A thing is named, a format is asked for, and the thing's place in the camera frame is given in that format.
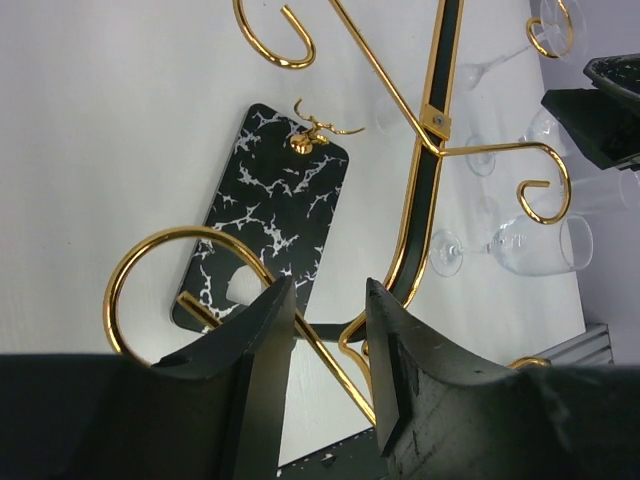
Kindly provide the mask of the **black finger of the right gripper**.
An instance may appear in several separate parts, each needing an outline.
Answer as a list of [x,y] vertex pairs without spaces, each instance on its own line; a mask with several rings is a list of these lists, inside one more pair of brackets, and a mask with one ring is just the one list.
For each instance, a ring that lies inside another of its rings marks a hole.
[[593,58],[590,89],[552,89],[541,105],[601,170],[639,170],[639,55]]

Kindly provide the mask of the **camera left gripper right finger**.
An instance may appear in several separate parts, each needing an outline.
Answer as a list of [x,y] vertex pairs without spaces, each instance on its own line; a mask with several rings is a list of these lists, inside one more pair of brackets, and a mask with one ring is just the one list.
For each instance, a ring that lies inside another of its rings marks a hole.
[[635,479],[639,371],[511,369],[451,341],[369,280],[379,450],[395,479]]

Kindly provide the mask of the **camera left gripper left finger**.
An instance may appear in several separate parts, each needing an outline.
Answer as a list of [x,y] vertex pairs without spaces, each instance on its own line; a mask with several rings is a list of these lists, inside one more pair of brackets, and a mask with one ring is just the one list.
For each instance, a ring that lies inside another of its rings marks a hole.
[[271,479],[281,445],[295,289],[145,367],[95,354],[1,359],[5,479]]

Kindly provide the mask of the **fluted clear champagne glass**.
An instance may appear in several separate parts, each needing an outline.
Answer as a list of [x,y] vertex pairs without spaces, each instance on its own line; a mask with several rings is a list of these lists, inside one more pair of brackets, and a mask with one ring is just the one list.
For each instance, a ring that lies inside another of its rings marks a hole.
[[[553,145],[564,128],[541,107],[531,119],[520,143],[541,142]],[[590,177],[571,181],[570,213],[582,216],[639,209],[639,176],[635,171],[615,168],[600,171]]]

